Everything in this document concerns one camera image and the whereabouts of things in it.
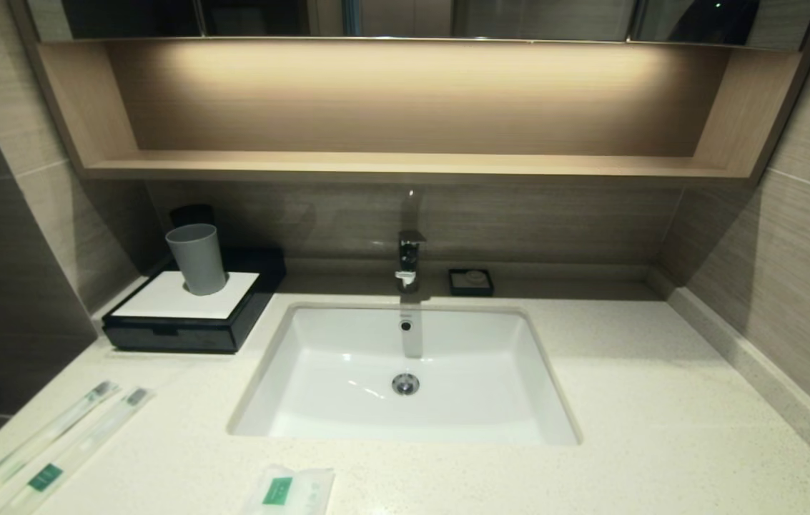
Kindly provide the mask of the black amenity tray box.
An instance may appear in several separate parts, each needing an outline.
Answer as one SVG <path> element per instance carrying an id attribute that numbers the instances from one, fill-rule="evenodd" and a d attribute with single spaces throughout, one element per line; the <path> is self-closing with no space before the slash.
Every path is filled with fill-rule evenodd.
<path id="1" fill-rule="evenodd" d="M 134 352 L 182 354 L 235 354 L 265 311 L 286 277 L 280 248 L 226 247 L 222 249 L 226 273 L 258 273 L 257 282 L 224 320 L 183 318 L 130 318 L 111 311 L 163 271 L 179 271 L 173 258 L 159 266 L 133 293 L 102 317 L 103 330 L 112 345 Z"/>

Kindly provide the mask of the black plastic cup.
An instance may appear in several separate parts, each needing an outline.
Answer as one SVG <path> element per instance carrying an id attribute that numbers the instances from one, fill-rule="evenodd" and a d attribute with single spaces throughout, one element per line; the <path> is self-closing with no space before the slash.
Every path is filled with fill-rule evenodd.
<path id="1" fill-rule="evenodd" d="M 172 228 L 188 225 L 217 226 L 214 209 L 209 203 L 192 203 L 174 208 L 169 212 Z"/>

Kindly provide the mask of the grey plastic cup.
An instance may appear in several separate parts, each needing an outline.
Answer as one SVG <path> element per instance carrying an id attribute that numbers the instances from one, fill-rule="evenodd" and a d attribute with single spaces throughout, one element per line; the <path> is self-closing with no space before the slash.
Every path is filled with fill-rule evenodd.
<path id="1" fill-rule="evenodd" d="M 167 232 L 165 240 L 189 293 L 206 296 L 224 289 L 227 274 L 214 225 L 179 226 Z"/>

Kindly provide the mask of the chrome faucet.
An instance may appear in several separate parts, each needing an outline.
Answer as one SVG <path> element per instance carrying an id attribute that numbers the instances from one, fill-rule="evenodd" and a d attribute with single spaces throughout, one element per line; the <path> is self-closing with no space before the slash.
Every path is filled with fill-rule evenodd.
<path id="1" fill-rule="evenodd" d="M 415 293 L 419 289 L 419 248 L 427 238 L 417 230 L 402 230 L 398 233 L 398 262 L 394 273 L 398 290 L 402 294 Z"/>

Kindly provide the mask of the white ceramic sink basin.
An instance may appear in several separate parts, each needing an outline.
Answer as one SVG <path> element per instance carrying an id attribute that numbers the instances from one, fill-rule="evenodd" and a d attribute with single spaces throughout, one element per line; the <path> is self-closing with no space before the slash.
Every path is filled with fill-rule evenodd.
<path id="1" fill-rule="evenodd" d="M 399 396 L 391 380 L 419 378 Z M 582 438 L 515 310 L 298 305 L 232 415 L 234 436 L 509 446 Z"/>

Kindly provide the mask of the small sachet green label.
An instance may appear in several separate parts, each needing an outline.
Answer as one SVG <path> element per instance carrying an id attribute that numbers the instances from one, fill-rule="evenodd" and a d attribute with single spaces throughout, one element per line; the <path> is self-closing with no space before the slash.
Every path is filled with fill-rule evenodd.
<path id="1" fill-rule="evenodd" d="M 265 469 L 239 515 L 326 515 L 333 469 Z"/>

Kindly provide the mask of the wrapped toothbrush green label packet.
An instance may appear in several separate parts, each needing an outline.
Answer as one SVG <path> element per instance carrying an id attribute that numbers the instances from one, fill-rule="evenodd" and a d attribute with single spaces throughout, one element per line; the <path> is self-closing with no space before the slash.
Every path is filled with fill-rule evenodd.
<path id="1" fill-rule="evenodd" d="M 111 395 L 109 398 L 114 397 L 116 394 L 118 394 L 118 392 Z M 108 408 L 100 415 L 88 429 L 83 430 L 82 433 L 72 440 L 55 459 L 49 461 L 44 460 L 43 454 L 49 450 L 49 447 L 39 454 L 29 465 L 39 463 L 41 464 L 41 468 L 33 476 L 30 476 L 19 491 L 1 507 L 0 515 L 32 515 L 62 483 L 70 479 L 75 472 L 84 466 L 84 464 L 121 429 L 121 427 L 126 425 L 127 421 L 129 421 L 134 414 L 137 414 L 140 408 L 146 405 L 151 397 L 152 391 L 150 391 L 150 389 L 140 387 L 131 389 L 131 391 L 124 394 L 113 407 Z M 76 423 L 71 430 L 81 425 L 84 418 Z"/>

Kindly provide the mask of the white rectangular board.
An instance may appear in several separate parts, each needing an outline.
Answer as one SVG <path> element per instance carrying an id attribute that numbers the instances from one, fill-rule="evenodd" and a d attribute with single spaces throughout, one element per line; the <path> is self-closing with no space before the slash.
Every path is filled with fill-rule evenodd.
<path id="1" fill-rule="evenodd" d="M 179 271 L 163 271 L 113 309 L 111 316 L 224 320 L 258 277 L 258 273 L 228 273 L 221 290 L 198 296 L 188 291 Z"/>

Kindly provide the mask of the mirror cabinet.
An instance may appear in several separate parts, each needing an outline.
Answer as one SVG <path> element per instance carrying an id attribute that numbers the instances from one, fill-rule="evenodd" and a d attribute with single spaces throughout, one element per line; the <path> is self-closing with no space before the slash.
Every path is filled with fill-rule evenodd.
<path id="1" fill-rule="evenodd" d="M 42 42 L 578 40 L 797 50 L 810 0 L 22 0 Z"/>

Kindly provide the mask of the wooden wall shelf niche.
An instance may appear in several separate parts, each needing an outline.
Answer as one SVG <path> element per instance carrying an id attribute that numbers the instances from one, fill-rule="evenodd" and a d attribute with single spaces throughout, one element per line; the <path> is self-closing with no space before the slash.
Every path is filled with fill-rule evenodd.
<path id="1" fill-rule="evenodd" d="M 24 43 L 93 180 L 756 185 L 799 51 L 494 40 Z"/>

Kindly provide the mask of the black soap dish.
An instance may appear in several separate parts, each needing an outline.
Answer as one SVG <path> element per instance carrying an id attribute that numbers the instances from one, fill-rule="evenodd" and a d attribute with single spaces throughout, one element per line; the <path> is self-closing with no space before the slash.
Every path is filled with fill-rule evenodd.
<path id="1" fill-rule="evenodd" d="M 489 271 L 483 270 L 487 273 L 489 283 L 479 288 L 478 285 L 466 283 L 464 274 L 468 270 L 482 270 L 482 268 L 451 268 L 448 271 L 450 294 L 458 297 L 493 297 L 494 283 Z"/>

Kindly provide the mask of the wrapped toothbrush plain packet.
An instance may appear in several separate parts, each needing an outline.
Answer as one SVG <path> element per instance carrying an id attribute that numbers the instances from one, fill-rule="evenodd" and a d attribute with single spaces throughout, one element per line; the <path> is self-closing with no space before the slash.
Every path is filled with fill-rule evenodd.
<path id="1" fill-rule="evenodd" d="M 103 381 L 79 398 L 56 418 L 28 437 L 24 443 L 0 460 L 0 489 L 25 466 L 71 430 L 99 404 L 120 391 L 113 381 Z"/>

